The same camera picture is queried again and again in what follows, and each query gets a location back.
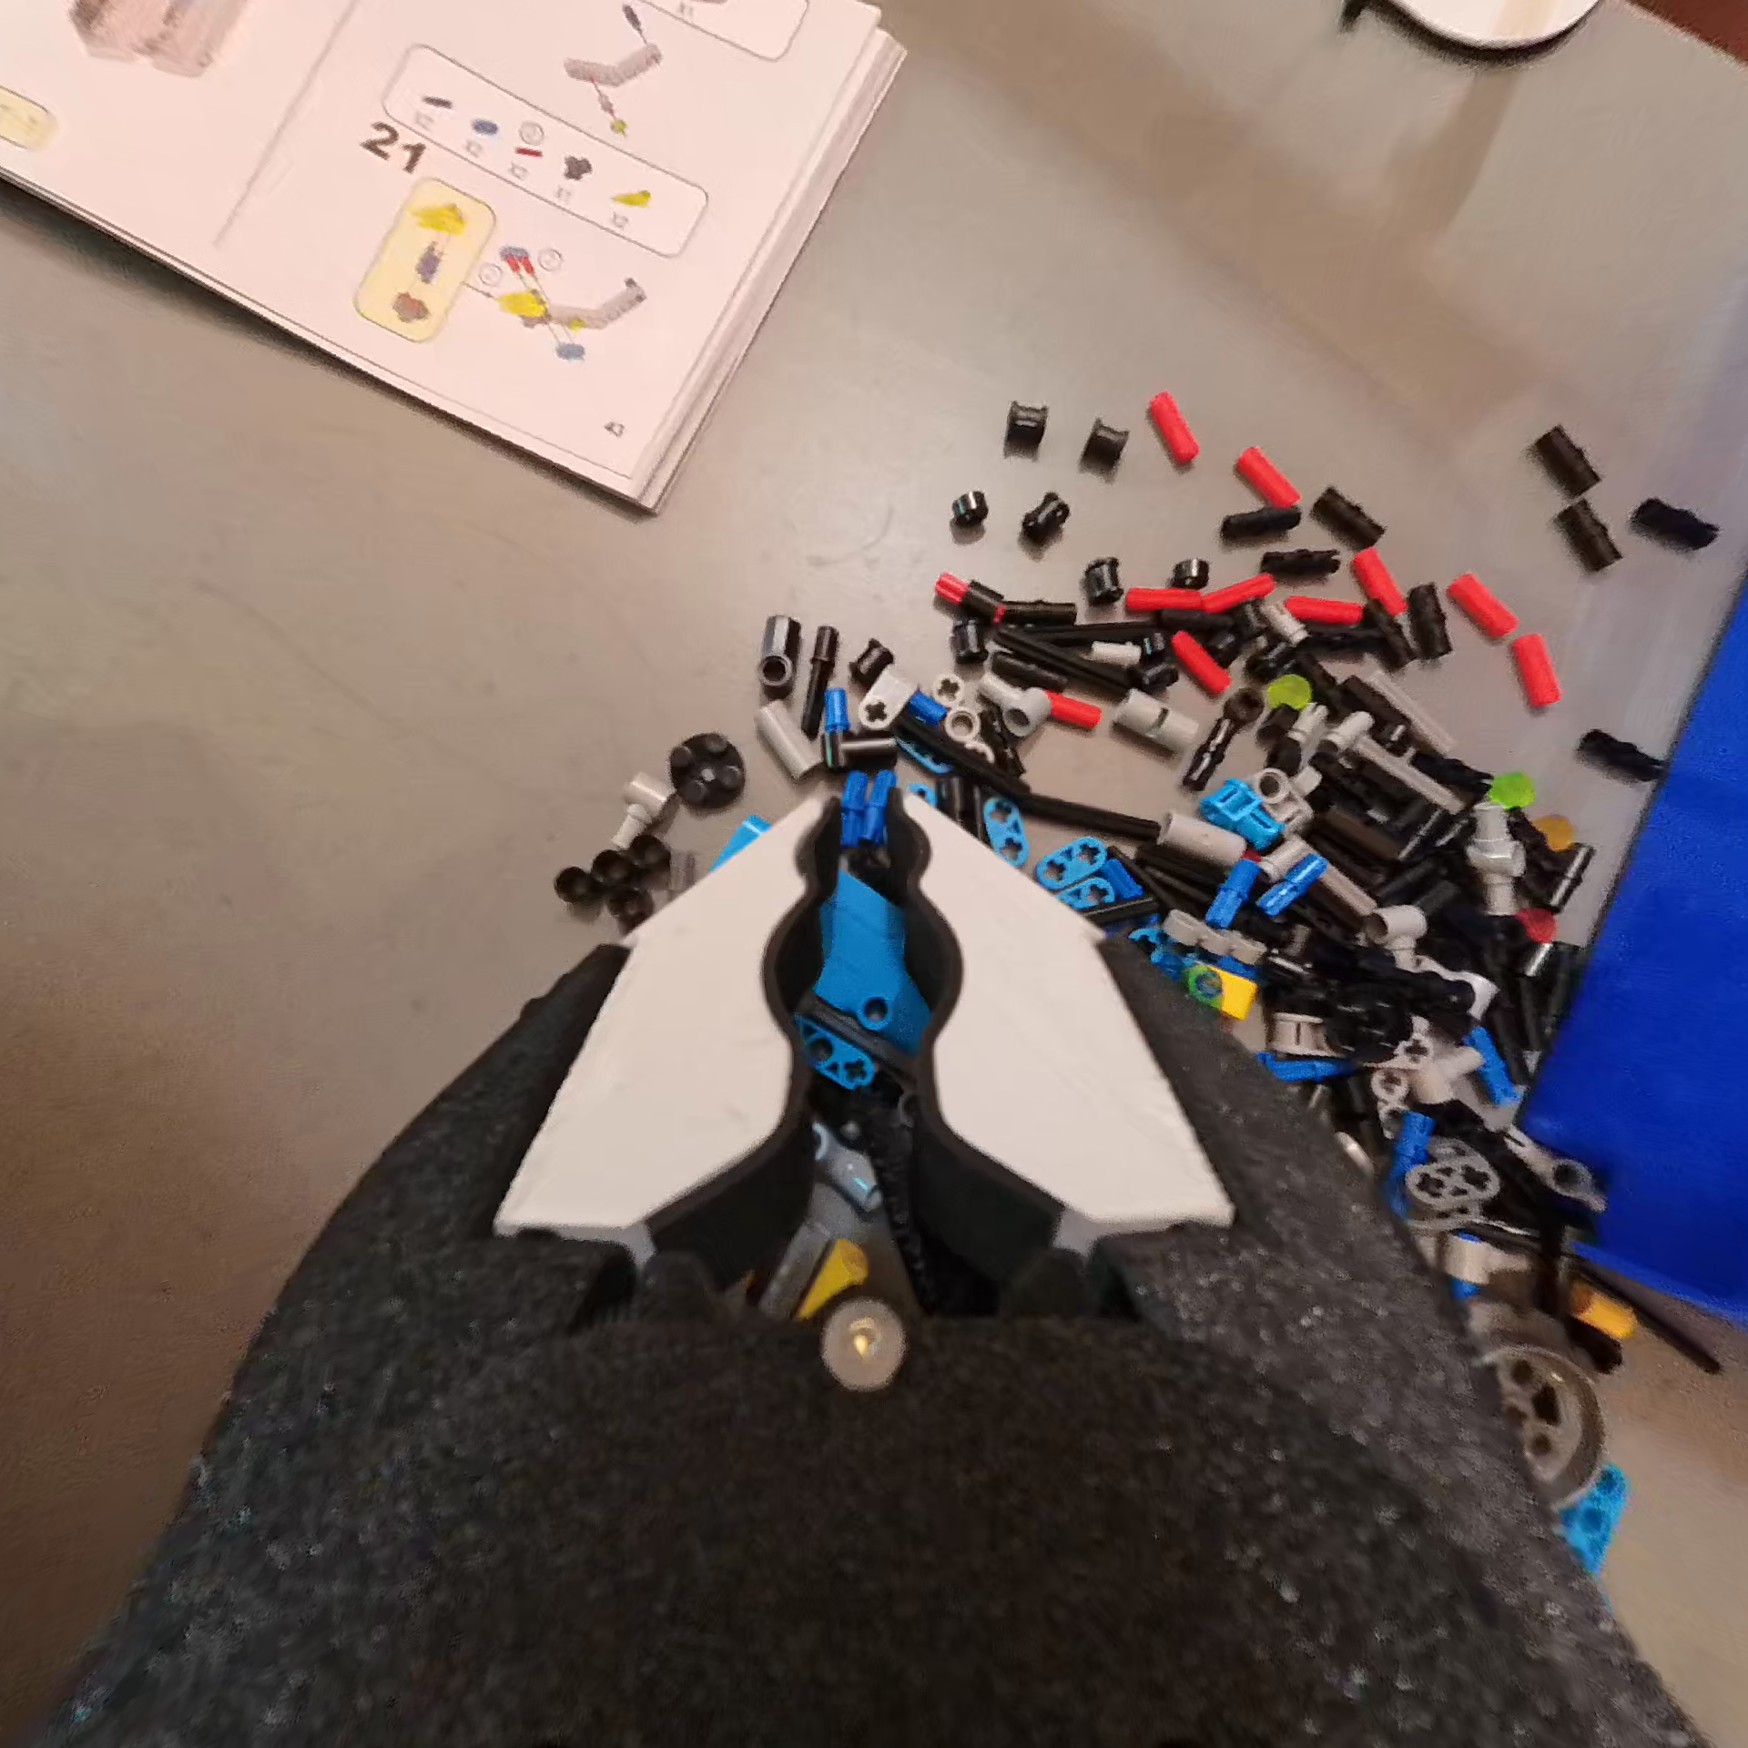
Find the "pile of toy bricks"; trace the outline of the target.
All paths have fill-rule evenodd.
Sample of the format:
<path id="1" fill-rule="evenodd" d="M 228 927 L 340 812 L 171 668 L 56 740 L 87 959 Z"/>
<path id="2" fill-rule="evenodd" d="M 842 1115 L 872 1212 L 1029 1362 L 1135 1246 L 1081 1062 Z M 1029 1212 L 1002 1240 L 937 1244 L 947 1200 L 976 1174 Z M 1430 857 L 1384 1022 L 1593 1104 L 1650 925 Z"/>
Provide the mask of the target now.
<path id="1" fill-rule="evenodd" d="M 1041 857 L 1037 886 L 1129 942 L 1155 975 L 1222 1022 L 1261 1009 L 1258 1065 L 1283 1087 L 1335 1087 L 1341 1145 L 1370 1170 L 1404 1230 L 1430 1234 L 1433 1266 L 1467 1305 L 1482 1358 L 1503 1392 L 1541 1493 L 1566 1539 L 1601 1570 L 1629 1499 L 1604 1461 L 1595 1377 L 1638 1328 L 1718 1372 L 1718 1358 L 1632 1300 L 1591 1261 L 1582 1238 L 1606 1210 L 1602 1179 L 1487 1109 L 1519 1109 L 1538 1049 L 1567 1011 L 1578 948 L 1556 918 L 1593 855 L 1554 817 L 1525 812 L 1534 783 L 1487 774 L 1453 753 L 1415 698 L 1386 676 L 1412 658 L 1442 658 L 1451 636 L 1433 586 L 1388 598 L 1373 549 L 1356 558 L 1368 598 L 1329 612 L 1266 601 L 1259 583 L 1211 599 L 1205 561 L 1172 589 L 1131 598 L 1173 610 L 1173 655 L 1195 669 L 1264 641 L 1252 663 L 1266 690 L 1231 690 L 1184 769 L 1195 809 L 1155 830 L 1096 808 L 1038 794 L 1019 738 L 1042 719 L 1096 727 L 1101 712 L 1053 690 L 1025 690 L 1003 660 L 1038 660 L 1077 676 L 1103 663 L 1113 628 L 1083 626 L 1064 604 L 1019 604 L 945 577 L 998 647 L 978 687 L 903 682 L 870 643 L 855 661 L 861 728 L 842 689 L 813 687 L 808 719 L 778 694 L 757 731 L 798 779 L 837 789 L 837 893 L 820 912 L 824 962 L 796 1011 L 813 1079 L 846 1115 L 813 1120 L 815 1159 L 838 1195 L 883 1224 L 922 1308 L 978 1308 L 998 1286 L 918 1222 L 914 1179 L 916 1057 L 928 1007 L 906 962 L 902 893 L 888 849 L 840 847 L 846 776 L 894 768 L 909 794 L 961 824 L 1025 871 L 1025 824 L 1081 824 Z M 1331 673 L 1323 655 L 1373 641 L 1384 668 Z"/>

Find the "blue plastic bin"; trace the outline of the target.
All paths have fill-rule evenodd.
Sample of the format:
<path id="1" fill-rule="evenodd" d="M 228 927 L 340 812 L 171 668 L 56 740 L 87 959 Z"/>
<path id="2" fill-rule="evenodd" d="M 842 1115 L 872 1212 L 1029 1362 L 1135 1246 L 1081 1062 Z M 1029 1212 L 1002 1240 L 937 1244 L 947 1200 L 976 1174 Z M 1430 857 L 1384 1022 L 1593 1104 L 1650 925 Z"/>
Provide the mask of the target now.
<path id="1" fill-rule="evenodd" d="M 1525 1126 L 1601 1175 L 1599 1261 L 1745 1326 L 1745 601 L 1696 689 Z"/>

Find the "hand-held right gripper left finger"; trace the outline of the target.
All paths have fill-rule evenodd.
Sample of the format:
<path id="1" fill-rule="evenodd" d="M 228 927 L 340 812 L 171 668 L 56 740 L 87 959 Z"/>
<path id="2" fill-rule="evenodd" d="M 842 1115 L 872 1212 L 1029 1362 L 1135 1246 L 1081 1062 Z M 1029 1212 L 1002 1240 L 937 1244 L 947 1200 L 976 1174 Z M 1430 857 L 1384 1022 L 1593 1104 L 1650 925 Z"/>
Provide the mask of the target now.
<path id="1" fill-rule="evenodd" d="M 496 1234 L 690 1254 L 717 1283 L 781 1254 L 813 1183 L 796 1011 L 837 885 L 838 808 L 815 794 L 629 937 Z"/>

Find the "white instruction booklet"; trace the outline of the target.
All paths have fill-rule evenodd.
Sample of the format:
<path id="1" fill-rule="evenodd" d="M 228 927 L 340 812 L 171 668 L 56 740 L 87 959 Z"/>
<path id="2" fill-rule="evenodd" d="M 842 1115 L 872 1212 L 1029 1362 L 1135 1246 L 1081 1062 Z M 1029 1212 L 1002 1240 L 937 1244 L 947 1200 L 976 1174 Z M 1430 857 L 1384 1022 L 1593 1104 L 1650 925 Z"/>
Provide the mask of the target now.
<path id="1" fill-rule="evenodd" d="M 875 4 L 15 2 L 5 181 L 656 510 L 902 66 Z"/>

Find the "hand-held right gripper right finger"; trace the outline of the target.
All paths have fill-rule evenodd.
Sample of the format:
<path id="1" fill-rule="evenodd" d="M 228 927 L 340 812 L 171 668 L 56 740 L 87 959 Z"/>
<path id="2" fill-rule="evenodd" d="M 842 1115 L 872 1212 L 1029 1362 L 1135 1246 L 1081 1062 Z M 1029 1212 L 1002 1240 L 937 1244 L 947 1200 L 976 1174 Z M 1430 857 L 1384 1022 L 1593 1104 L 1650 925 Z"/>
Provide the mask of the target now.
<path id="1" fill-rule="evenodd" d="M 947 814 L 888 808 L 916 1057 L 914 1207 L 1006 1290 L 1112 1238 L 1225 1231 L 1237 1216 L 1116 975 L 1116 946 Z"/>

